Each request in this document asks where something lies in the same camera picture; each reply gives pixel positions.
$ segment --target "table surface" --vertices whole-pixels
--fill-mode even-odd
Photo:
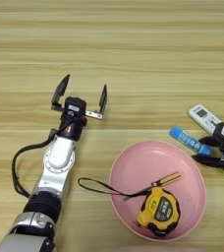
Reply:
[[[168,132],[179,125],[204,136],[187,113],[197,103],[224,120],[224,0],[0,0],[0,241],[26,203],[13,189],[12,157],[58,126],[50,100],[68,73],[68,95],[87,100],[88,109],[97,108],[105,83],[109,99],[105,120],[89,119],[78,143],[58,251],[224,251],[223,170],[198,165],[207,191],[203,221],[168,244],[135,236],[109,197],[77,184],[80,176],[108,181],[115,157],[135,142],[161,140],[191,155]],[[28,190],[43,152],[19,161]]]

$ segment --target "yellow tape measure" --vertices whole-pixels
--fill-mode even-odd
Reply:
[[[167,185],[181,177],[181,175],[176,176],[175,173],[171,176],[155,182],[158,186],[153,187],[146,195],[137,216],[138,224],[148,228],[156,236],[165,236],[174,230],[181,215],[179,203],[175,196],[160,186]]]

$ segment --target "robotic arm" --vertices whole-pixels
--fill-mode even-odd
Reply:
[[[87,111],[84,100],[71,96],[66,98],[65,106],[62,107],[59,99],[64,95],[69,79],[70,75],[63,79],[52,98],[51,108],[62,112],[61,124],[59,130],[51,130],[48,138],[53,143],[45,152],[42,175],[29,195],[23,212],[17,216],[0,243],[0,252],[56,251],[55,226],[69,187],[69,174],[75,162],[75,143],[79,140],[83,127],[86,125],[86,117],[102,119],[107,103],[105,85],[98,112]],[[18,179],[16,174],[13,174],[13,178],[14,181]],[[17,187],[16,184],[17,192],[24,192],[25,189],[19,189],[21,184],[19,185],[20,187]]]

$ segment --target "black cable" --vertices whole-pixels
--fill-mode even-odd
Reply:
[[[44,141],[42,143],[39,143],[39,144],[25,146],[25,147],[23,147],[23,148],[21,148],[20,150],[17,151],[17,153],[14,155],[14,158],[13,158],[13,161],[12,161],[13,184],[14,184],[14,188],[15,188],[17,193],[19,193],[19,194],[21,194],[21,195],[23,195],[23,196],[25,196],[27,198],[29,197],[29,192],[20,183],[19,176],[17,175],[17,172],[16,172],[16,160],[17,160],[18,156],[20,154],[24,153],[24,152],[35,150],[35,149],[41,149],[41,148],[44,148],[44,147],[48,146],[53,141],[54,137],[57,134],[60,134],[62,131],[64,131],[65,128],[67,128],[71,123],[72,123],[72,121],[68,121],[58,131],[55,131],[54,134],[50,135],[46,141]]]
[[[112,193],[112,192],[108,192],[108,191],[101,191],[101,190],[97,190],[97,189],[94,189],[94,188],[91,188],[91,187],[88,187],[86,185],[83,185],[81,183],[82,180],[85,180],[85,181],[92,181],[92,182],[95,182],[111,191],[114,191],[115,193]],[[96,192],[96,193],[103,193],[103,194],[110,194],[110,195],[122,195],[122,196],[126,196],[126,197],[129,197],[129,198],[132,198],[132,197],[137,197],[137,196],[142,196],[142,195],[146,195],[149,190],[151,189],[151,187],[146,187],[145,189],[137,192],[137,193],[133,193],[133,194],[128,194],[128,193],[122,193],[118,190],[116,190],[115,188],[113,188],[112,186],[106,184],[106,183],[103,183],[101,181],[98,181],[96,179],[93,179],[93,178],[89,178],[89,177],[81,177],[78,179],[78,184],[83,187],[84,189],[86,190],[89,190],[89,191],[92,191],[92,192]]]

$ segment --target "blue object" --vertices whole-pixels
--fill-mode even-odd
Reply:
[[[195,151],[197,154],[208,156],[211,154],[211,147],[202,144],[179,127],[171,128],[170,135],[179,142],[183,143],[185,146]]]

